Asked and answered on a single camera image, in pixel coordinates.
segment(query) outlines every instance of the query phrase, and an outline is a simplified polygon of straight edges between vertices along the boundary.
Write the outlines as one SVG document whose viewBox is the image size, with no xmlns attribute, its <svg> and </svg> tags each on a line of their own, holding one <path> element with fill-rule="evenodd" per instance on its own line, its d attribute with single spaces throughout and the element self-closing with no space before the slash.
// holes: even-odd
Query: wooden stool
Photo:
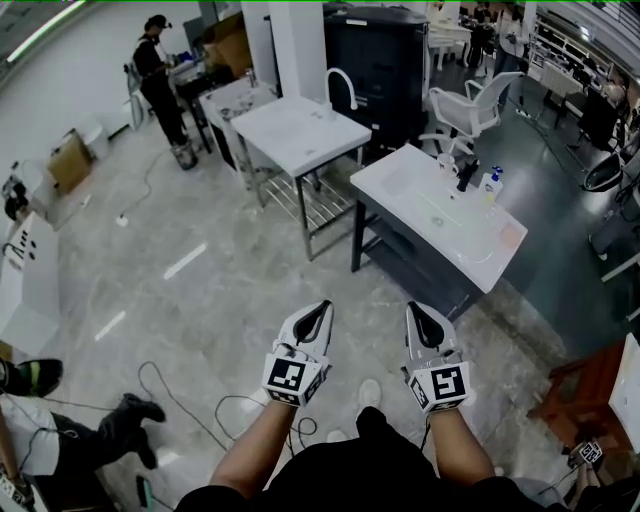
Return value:
<svg viewBox="0 0 640 512">
<path fill-rule="evenodd" d="M 547 396 L 528 417 L 542 419 L 571 450 L 590 439 L 596 440 L 605 454 L 632 450 L 609 406 L 623 350 L 624 342 L 616 343 L 588 359 L 553 370 Z"/>
</svg>

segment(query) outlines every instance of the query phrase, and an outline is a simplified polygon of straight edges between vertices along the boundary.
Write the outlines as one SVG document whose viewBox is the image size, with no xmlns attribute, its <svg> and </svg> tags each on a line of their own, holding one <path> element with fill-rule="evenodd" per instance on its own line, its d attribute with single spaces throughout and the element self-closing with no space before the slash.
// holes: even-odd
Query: sneaker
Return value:
<svg viewBox="0 0 640 512">
<path fill-rule="evenodd" d="M 327 443 L 341 443 L 342 441 L 347 440 L 347 434 L 340 429 L 332 430 L 327 436 Z"/>
<path fill-rule="evenodd" d="M 158 459 L 155 452 L 149 446 L 149 438 L 147 437 L 147 431 L 143 428 L 139 430 L 138 449 L 136 452 L 147 469 L 156 469 L 158 467 Z"/>
<path fill-rule="evenodd" d="M 55 391 L 64 373 L 58 359 L 35 359 L 18 365 L 0 360 L 2 391 L 16 396 L 45 397 Z"/>
<path fill-rule="evenodd" d="M 374 407 L 375 409 L 379 409 L 381 401 L 382 389 L 380 388 L 378 381 L 373 379 L 365 380 L 361 384 L 360 391 L 358 392 L 358 414 L 356 417 L 360 416 L 360 413 L 365 407 Z"/>
<path fill-rule="evenodd" d="M 125 393 L 122 402 L 132 409 L 139 410 L 145 418 L 157 421 L 158 423 L 167 421 L 167 415 L 158 404 L 143 400 L 133 393 Z"/>
<path fill-rule="evenodd" d="M 591 241 L 591 235 L 589 235 L 589 245 L 593 249 L 593 252 L 596 253 L 596 256 L 598 256 L 598 258 L 600 258 L 601 261 L 607 261 L 607 258 L 608 258 L 607 253 L 604 252 L 604 253 L 600 254 L 600 253 L 598 253 L 596 251 L 596 248 L 593 246 L 593 242 Z"/>
</svg>

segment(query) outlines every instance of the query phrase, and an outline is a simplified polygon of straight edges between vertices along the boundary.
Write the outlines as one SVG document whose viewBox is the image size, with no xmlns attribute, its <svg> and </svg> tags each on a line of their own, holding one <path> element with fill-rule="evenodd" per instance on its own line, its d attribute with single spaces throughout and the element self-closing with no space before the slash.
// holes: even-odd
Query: faucet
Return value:
<svg viewBox="0 0 640 512">
<path fill-rule="evenodd" d="M 356 103 L 356 93 L 353 90 L 353 83 L 351 82 L 349 76 L 340 68 L 327 69 L 327 72 L 324 75 L 324 93 L 327 97 L 325 109 L 327 117 L 329 117 L 329 119 L 335 119 L 336 112 L 333 110 L 333 106 L 331 105 L 331 101 L 329 100 L 329 75 L 331 73 L 338 73 L 340 76 L 342 76 L 342 78 L 344 78 L 344 81 L 347 82 L 347 87 L 349 88 L 349 96 L 351 97 L 351 105 L 349 105 L 351 107 L 351 110 L 356 110 L 358 108 L 358 104 Z"/>
</svg>

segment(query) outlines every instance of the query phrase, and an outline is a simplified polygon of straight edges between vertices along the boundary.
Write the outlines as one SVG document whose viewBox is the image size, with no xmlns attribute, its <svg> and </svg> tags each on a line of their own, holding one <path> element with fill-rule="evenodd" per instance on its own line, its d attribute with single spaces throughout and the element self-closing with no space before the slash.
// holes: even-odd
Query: soap bottle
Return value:
<svg viewBox="0 0 640 512">
<path fill-rule="evenodd" d="M 485 196 L 487 198 L 487 201 L 493 203 L 502 190 L 500 174 L 502 174 L 504 171 L 497 165 L 494 165 L 491 169 L 493 169 L 493 173 L 487 172 L 482 176 L 482 181 L 480 182 L 478 192 Z"/>
</svg>

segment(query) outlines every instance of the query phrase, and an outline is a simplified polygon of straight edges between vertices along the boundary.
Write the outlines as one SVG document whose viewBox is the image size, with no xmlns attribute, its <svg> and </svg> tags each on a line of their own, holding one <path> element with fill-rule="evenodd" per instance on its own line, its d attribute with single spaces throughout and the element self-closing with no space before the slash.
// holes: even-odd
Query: white shoe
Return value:
<svg viewBox="0 0 640 512">
<path fill-rule="evenodd" d="M 361 384 L 360 391 L 358 392 L 357 416 L 360 416 L 360 413 L 365 407 L 375 407 L 376 409 L 379 409 L 381 401 L 382 389 L 380 388 L 380 384 L 378 384 L 378 381 L 375 381 L 373 379 L 365 380 Z"/>
<path fill-rule="evenodd" d="M 347 434 L 340 429 L 336 429 L 329 432 L 327 443 L 341 443 L 342 441 L 347 441 L 347 439 Z"/>
<path fill-rule="evenodd" d="M 591 241 L 591 235 L 589 235 L 589 245 L 591 245 L 591 248 L 593 249 L 593 252 L 596 253 L 596 256 L 598 256 L 598 258 L 600 258 L 601 261 L 607 261 L 607 258 L 608 258 L 607 253 L 604 252 L 604 253 L 600 254 L 600 253 L 598 253 L 596 251 L 596 248 L 593 246 L 593 242 Z"/>
</svg>

